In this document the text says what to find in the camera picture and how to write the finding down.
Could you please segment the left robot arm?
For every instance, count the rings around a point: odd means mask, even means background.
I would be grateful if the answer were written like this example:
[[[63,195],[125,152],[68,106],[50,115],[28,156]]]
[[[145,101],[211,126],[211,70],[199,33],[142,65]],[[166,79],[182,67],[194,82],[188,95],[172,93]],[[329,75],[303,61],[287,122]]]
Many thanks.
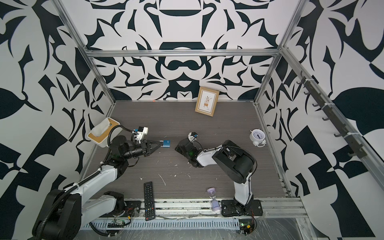
[[[81,227],[105,214],[123,215],[127,210],[123,194],[108,191],[96,200],[91,197],[121,177],[130,167],[130,159],[150,156],[162,146],[162,141],[144,139],[135,143],[123,135],[116,136],[109,143],[106,158],[92,175],[47,194],[33,226],[35,239],[72,240]]]

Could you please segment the blue padlock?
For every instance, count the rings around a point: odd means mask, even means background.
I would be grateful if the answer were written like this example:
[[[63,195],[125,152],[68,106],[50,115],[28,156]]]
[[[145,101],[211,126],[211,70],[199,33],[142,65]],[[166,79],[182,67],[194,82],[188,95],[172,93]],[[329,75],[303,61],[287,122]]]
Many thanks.
[[[170,148],[171,147],[171,141],[170,140],[161,141],[161,146],[163,148]]]

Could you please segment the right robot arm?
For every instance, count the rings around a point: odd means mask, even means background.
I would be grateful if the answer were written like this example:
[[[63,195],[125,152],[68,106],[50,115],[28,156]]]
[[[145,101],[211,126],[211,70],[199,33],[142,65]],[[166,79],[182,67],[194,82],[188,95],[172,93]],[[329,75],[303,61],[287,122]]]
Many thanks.
[[[194,142],[195,140],[185,138],[178,143],[175,151],[188,159],[195,168],[219,166],[234,182],[234,199],[224,201],[222,215],[224,217],[250,216],[254,202],[251,177],[256,170],[255,164],[257,163],[253,155],[230,140],[207,150],[198,149]]]

